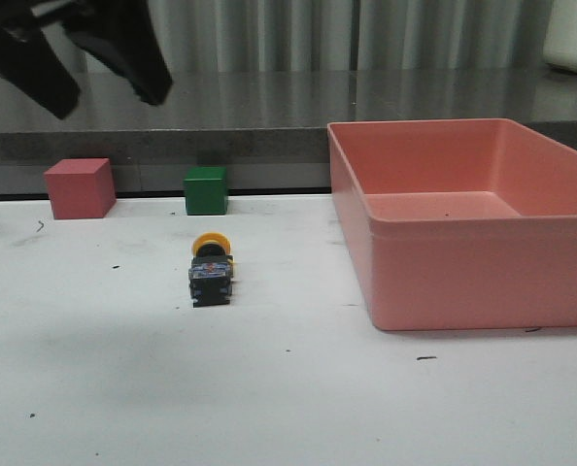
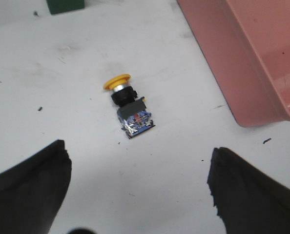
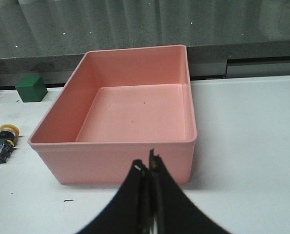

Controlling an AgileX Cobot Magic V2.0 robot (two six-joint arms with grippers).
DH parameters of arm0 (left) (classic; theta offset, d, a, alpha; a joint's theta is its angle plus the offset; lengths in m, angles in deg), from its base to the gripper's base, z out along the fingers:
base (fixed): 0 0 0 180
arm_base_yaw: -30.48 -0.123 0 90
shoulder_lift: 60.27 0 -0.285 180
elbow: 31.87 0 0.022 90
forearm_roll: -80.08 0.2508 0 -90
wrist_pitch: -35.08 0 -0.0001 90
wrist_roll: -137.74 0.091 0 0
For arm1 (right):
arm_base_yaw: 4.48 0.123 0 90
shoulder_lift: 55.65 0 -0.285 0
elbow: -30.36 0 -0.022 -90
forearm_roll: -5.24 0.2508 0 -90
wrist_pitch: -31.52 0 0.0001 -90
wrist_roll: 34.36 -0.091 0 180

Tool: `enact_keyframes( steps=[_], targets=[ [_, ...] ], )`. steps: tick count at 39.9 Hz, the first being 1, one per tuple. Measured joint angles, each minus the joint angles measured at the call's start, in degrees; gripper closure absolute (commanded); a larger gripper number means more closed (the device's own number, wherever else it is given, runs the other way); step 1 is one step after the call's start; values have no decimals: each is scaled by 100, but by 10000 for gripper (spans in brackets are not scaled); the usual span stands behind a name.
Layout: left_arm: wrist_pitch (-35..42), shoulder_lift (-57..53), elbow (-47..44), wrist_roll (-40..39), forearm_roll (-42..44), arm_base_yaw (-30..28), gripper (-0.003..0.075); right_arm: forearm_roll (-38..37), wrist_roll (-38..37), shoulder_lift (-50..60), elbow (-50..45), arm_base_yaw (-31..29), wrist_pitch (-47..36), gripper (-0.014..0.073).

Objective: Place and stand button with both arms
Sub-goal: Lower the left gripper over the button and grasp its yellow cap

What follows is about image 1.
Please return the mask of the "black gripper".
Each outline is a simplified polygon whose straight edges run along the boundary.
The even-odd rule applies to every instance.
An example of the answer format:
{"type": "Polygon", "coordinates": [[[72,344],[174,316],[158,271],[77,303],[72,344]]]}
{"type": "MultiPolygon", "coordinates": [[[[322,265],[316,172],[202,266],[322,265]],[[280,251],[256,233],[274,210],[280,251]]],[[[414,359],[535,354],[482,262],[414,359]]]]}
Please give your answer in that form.
{"type": "Polygon", "coordinates": [[[27,40],[5,29],[35,30],[64,23],[66,36],[131,84],[139,98],[163,104],[173,80],[154,34],[146,1],[0,1],[0,79],[64,119],[77,107],[81,90],[43,32],[27,40]]]}

